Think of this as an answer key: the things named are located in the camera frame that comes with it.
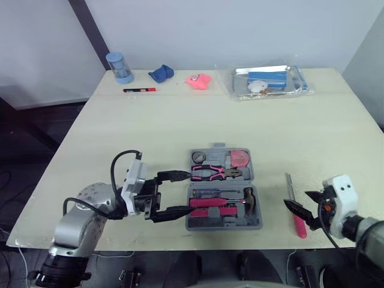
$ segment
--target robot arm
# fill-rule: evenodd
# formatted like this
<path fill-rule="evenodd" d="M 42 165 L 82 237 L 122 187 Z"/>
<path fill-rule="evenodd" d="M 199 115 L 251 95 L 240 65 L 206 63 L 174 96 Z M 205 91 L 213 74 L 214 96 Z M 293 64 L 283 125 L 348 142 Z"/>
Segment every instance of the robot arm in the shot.
<path fill-rule="evenodd" d="M 35 272 L 34 287 L 71 288 L 80 286 L 90 278 L 85 273 L 89 256 L 95 250 L 108 219 L 117 220 L 144 213 L 146 220 L 162 222 L 175 220 L 190 213 L 189 206 L 160 209 L 161 194 L 158 186 L 163 181 L 182 181 L 191 176 L 185 171 L 158 172 L 154 179 L 146 180 L 147 165 L 141 162 L 141 153 L 136 153 L 121 188 L 95 183 L 84 188 L 77 198 L 64 202 L 64 216 L 59 221 L 49 248 L 49 254 L 40 271 Z M 67 213 L 67 203 L 75 202 Z"/>
<path fill-rule="evenodd" d="M 311 230 L 322 228 L 338 239 L 356 242 L 358 253 L 362 252 L 384 269 L 384 222 L 358 215 L 358 195 L 347 175 L 330 178 L 323 186 L 323 192 L 305 192 L 319 204 L 317 218 L 296 201 L 284 200 L 287 208 L 302 218 Z"/>

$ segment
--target white tabletop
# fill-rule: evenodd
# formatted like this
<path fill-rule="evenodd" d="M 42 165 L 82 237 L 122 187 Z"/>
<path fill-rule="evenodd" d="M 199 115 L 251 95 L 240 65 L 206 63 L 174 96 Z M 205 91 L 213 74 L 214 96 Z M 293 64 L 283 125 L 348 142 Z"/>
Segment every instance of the white tabletop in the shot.
<path fill-rule="evenodd" d="M 332 247 L 321 230 L 297 237 L 284 176 L 292 176 L 297 201 L 316 215 L 305 190 L 324 179 L 348 174 L 359 194 L 363 217 L 384 218 L 384 137 L 334 69 L 307 69 L 315 93 L 280 100 L 232 101 L 214 79 L 207 91 L 182 81 L 202 71 L 177 71 L 156 84 L 147 71 L 117 84 L 111 71 L 102 79 L 48 165 L 7 244 L 48 248 L 62 217 L 62 202 L 95 182 L 110 183 L 112 158 L 126 149 L 143 152 L 148 177 L 162 170 L 188 170 L 190 150 L 214 142 L 251 152 L 263 228 L 254 231 L 189 232 L 185 218 L 154 224 L 143 215 L 108 221 L 98 250 L 216 250 Z M 153 93 L 122 93 L 126 87 L 156 87 Z M 116 166 L 121 182 L 130 158 Z M 184 205 L 189 181 L 160 186 L 161 208 Z M 348 240 L 337 241 L 352 246 Z"/>

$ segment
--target white toy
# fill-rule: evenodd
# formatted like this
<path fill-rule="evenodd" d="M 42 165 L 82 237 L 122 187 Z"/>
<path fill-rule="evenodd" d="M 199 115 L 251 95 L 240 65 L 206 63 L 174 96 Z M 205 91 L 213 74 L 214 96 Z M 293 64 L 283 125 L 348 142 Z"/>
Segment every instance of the white toy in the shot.
<path fill-rule="evenodd" d="M 248 84 L 248 89 L 252 93 L 260 93 L 261 91 L 264 91 L 266 88 L 268 88 L 268 83 L 261 80 L 255 80 Z"/>

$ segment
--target gray toolbox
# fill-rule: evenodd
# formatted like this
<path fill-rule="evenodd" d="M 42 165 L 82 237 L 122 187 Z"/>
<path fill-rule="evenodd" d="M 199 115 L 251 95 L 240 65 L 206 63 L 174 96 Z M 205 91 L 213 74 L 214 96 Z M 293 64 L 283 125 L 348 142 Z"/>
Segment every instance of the gray toolbox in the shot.
<path fill-rule="evenodd" d="M 196 209 L 185 226 L 197 230 L 257 230 L 263 226 L 250 152 L 215 143 L 191 151 L 188 204 Z"/>

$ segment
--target pliers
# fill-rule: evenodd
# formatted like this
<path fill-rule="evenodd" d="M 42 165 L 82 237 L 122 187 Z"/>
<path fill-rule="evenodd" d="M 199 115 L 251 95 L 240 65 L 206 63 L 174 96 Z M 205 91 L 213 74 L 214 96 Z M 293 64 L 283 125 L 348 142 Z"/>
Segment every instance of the pliers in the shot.
<path fill-rule="evenodd" d="M 225 169 L 223 166 L 216 165 L 195 165 L 192 166 L 192 171 L 199 170 L 212 170 L 216 171 L 216 174 L 207 177 L 192 176 L 192 181 L 213 181 L 213 180 L 225 180 L 227 177 L 238 177 L 241 176 L 241 171 L 236 168 Z"/>

